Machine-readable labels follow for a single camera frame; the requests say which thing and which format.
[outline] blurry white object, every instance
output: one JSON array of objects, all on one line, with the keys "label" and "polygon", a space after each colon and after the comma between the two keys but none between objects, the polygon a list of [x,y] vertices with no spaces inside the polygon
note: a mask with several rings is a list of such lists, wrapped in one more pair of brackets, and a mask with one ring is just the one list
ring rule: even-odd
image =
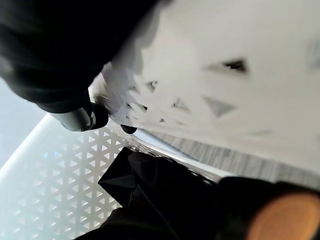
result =
[{"label": "blurry white object", "polygon": [[231,174],[134,135],[123,139],[112,124],[71,132],[47,115],[0,170],[0,240],[68,240],[98,228],[120,205],[99,185],[124,146],[172,157],[210,179]]},{"label": "blurry white object", "polygon": [[119,124],[320,173],[319,12],[315,0],[161,1],[91,95]]}]

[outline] black sleeve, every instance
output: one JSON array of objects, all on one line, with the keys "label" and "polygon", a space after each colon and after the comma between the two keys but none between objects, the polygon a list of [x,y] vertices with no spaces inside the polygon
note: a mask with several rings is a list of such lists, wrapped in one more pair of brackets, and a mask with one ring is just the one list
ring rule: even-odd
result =
[{"label": "black sleeve", "polygon": [[63,102],[83,96],[155,2],[0,0],[0,76],[49,112],[73,111]]}]

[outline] wooden surface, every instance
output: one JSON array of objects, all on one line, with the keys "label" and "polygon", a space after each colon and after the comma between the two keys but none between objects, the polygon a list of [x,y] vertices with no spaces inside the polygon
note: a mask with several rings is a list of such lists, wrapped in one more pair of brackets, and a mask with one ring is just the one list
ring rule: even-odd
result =
[{"label": "wooden surface", "polygon": [[249,178],[286,181],[320,190],[320,176],[270,159],[263,159],[227,148],[149,131],[194,160]]}]

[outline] triangular cutout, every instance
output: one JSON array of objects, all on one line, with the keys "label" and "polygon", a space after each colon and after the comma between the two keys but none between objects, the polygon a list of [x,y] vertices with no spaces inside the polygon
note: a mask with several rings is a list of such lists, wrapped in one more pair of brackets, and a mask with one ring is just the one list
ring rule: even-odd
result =
[{"label": "triangular cutout", "polygon": [[91,158],[93,155],[91,154],[91,153],[89,153],[89,152],[87,152],[86,153],[86,159],[89,159],[89,158]]},{"label": "triangular cutout", "polygon": [[85,205],[87,205],[87,204],[88,204],[87,201],[85,201],[85,200],[82,200],[82,201],[81,201],[81,206],[82,206],[82,207],[85,206]]},{"label": "triangular cutout", "polygon": [[85,216],[80,216],[80,222],[85,221],[87,218]]},{"label": "triangular cutout", "polygon": [[63,160],[63,161],[59,162],[58,165],[62,168],[65,168],[65,161]]},{"label": "triangular cutout", "polygon": [[96,144],[96,145],[92,146],[91,148],[92,148],[93,150],[97,151],[98,145]]},{"label": "triangular cutout", "polygon": [[243,59],[225,61],[223,65],[231,70],[237,71],[238,73],[247,73],[247,64]]},{"label": "triangular cutout", "polygon": [[82,152],[77,153],[75,156],[76,156],[78,159],[81,159],[81,157],[82,157]]},{"label": "triangular cutout", "polygon": [[92,136],[89,136],[89,143],[93,142],[95,139]]},{"label": "triangular cutout", "polygon": [[89,163],[91,166],[95,167],[96,166],[96,160],[92,161]]},{"label": "triangular cutout", "polygon": [[61,196],[61,194],[58,195],[58,196],[56,196],[54,199],[57,200],[58,202],[61,202],[61,201],[62,201],[62,196]]},{"label": "triangular cutout", "polygon": [[63,185],[64,184],[64,179],[62,177],[60,177],[57,181],[58,184]]},{"label": "triangular cutout", "polygon": [[68,183],[69,183],[69,184],[72,184],[72,183],[75,182],[75,181],[76,181],[76,180],[75,180],[74,178],[69,177]]},{"label": "triangular cutout", "polygon": [[73,144],[73,145],[72,145],[72,150],[76,150],[76,149],[78,149],[78,148],[80,148],[78,145],[76,145],[76,144]]},{"label": "triangular cutout", "polygon": [[249,73],[248,64],[243,58],[211,64],[206,69],[212,72],[233,73],[238,75],[247,75]]},{"label": "triangular cutout", "polygon": [[87,212],[88,214],[90,214],[91,213],[91,207],[86,208],[84,211]]},{"label": "triangular cutout", "polygon": [[78,191],[79,191],[79,185],[75,185],[72,189],[73,189],[74,191],[78,192]]},{"label": "triangular cutout", "polygon": [[90,187],[89,187],[88,185],[83,184],[83,187],[82,187],[83,191],[85,191],[85,190],[87,190],[87,189],[89,189],[89,188],[90,188]]},{"label": "triangular cutout", "polygon": [[150,90],[150,92],[153,93],[156,90],[158,81],[149,81],[145,85]]},{"label": "triangular cutout", "polygon": [[78,137],[78,140],[79,140],[81,143],[84,143],[85,137],[84,137],[84,136],[80,136],[80,137]]},{"label": "triangular cutout", "polygon": [[173,105],[172,105],[173,108],[177,108],[177,109],[180,109],[180,110],[184,110],[188,113],[190,113],[190,109],[187,107],[187,105],[184,103],[184,101],[182,101],[182,99],[180,97],[178,97]]},{"label": "triangular cutout", "polygon": [[91,176],[91,177],[88,178],[88,180],[89,180],[91,183],[94,182],[94,179],[95,179],[94,176]]},{"label": "triangular cutout", "polygon": [[75,161],[70,161],[70,167],[73,167],[73,166],[75,166],[75,165],[77,165],[77,163],[75,162]]},{"label": "triangular cutout", "polygon": [[78,169],[76,169],[76,170],[74,170],[73,171],[75,174],[77,174],[78,176],[80,176],[80,169],[78,168]]},{"label": "triangular cutout", "polygon": [[203,97],[203,99],[206,101],[208,107],[211,109],[211,111],[217,118],[236,109],[236,107],[231,104],[222,102],[220,100],[212,99],[207,96]]},{"label": "triangular cutout", "polygon": [[104,212],[100,213],[100,214],[98,215],[98,217],[101,218],[101,219],[104,219]]},{"label": "triangular cutout", "polygon": [[86,169],[84,170],[84,174],[86,175],[86,174],[89,174],[89,173],[91,173],[91,170],[89,170],[89,169],[86,168]]},{"label": "triangular cutout", "polygon": [[100,191],[96,191],[96,197],[100,197],[103,193]]}]

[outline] black cloth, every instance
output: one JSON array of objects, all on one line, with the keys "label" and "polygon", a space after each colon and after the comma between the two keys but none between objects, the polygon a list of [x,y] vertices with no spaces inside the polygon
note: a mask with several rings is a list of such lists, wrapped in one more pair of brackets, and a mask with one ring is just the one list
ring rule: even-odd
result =
[{"label": "black cloth", "polygon": [[47,112],[83,108],[89,85],[156,2],[0,0],[0,76]]},{"label": "black cloth", "polygon": [[128,148],[99,184],[122,207],[77,240],[243,240],[253,217],[272,199],[291,192],[315,193],[243,177],[215,183],[171,159]]}]

